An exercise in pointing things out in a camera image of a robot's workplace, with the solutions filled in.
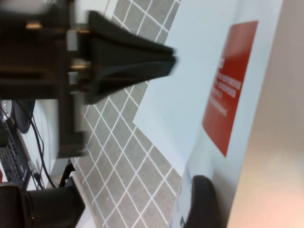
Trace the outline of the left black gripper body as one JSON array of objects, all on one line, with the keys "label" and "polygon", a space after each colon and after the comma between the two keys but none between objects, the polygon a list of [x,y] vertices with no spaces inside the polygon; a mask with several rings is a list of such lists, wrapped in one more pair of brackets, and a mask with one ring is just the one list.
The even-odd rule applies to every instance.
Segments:
[{"label": "left black gripper body", "polygon": [[57,101],[59,158],[85,154],[80,113],[92,95],[90,13],[81,0],[0,3],[0,96]]}]

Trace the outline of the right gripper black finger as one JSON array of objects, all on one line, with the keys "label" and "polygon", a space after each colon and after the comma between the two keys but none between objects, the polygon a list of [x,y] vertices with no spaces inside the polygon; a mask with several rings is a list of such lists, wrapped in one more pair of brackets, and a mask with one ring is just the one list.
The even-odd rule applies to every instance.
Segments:
[{"label": "right gripper black finger", "polygon": [[205,176],[196,175],[192,179],[190,212],[184,227],[222,227],[216,192],[211,180]]}]

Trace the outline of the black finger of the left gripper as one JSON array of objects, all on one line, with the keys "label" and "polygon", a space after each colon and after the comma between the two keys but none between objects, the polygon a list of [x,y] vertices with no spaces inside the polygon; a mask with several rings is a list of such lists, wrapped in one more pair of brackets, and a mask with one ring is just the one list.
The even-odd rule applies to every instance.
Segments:
[{"label": "black finger of the left gripper", "polygon": [[93,44],[95,38],[125,48],[174,57],[173,48],[137,36],[109,21],[97,11],[88,11],[88,30],[88,46]]},{"label": "black finger of the left gripper", "polygon": [[169,76],[176,58],[90,70],[89,104],[95,104],[119,90],[145,81]]}]

